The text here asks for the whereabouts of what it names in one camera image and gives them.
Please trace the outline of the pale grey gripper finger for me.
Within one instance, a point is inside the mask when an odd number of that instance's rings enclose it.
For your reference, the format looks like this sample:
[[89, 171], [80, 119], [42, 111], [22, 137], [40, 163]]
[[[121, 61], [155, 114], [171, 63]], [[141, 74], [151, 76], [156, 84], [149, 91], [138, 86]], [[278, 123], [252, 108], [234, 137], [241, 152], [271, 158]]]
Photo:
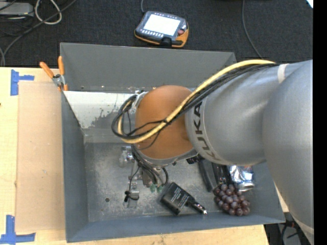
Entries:
[[132, 189], [132, 186], [136, 184], [136, 182], [139, 179], [140, 174], [140, 168], [133, 169], [131, 172], [131, 176], [129, 176], [129, 183], [128, 183], [128, 189]]
[[136, 189], [126, 190], [124, 203], [126, 208], [136, 208], [139, 200], [139, 191]]

